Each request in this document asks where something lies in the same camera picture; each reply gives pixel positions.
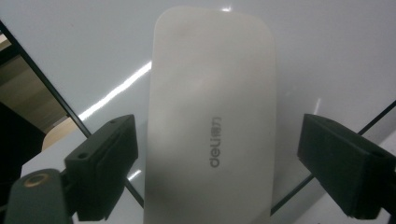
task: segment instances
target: white tabletop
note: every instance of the white tabletop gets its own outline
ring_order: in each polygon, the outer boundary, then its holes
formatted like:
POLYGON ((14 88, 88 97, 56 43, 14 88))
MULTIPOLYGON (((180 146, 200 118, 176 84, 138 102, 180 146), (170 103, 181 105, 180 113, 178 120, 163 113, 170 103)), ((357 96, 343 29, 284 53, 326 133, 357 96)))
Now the white tabletop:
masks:
POLYGON ((296 156, 303 113, 358 131, 395 99, 395 1, 2 0, 0 20, 90 132, 135 114, 140 159, 131 174, 141 170, 133 181, 141 194, 154 24, 179 5, 250 14, 274 34, 273 203, 308 176, 296 156))

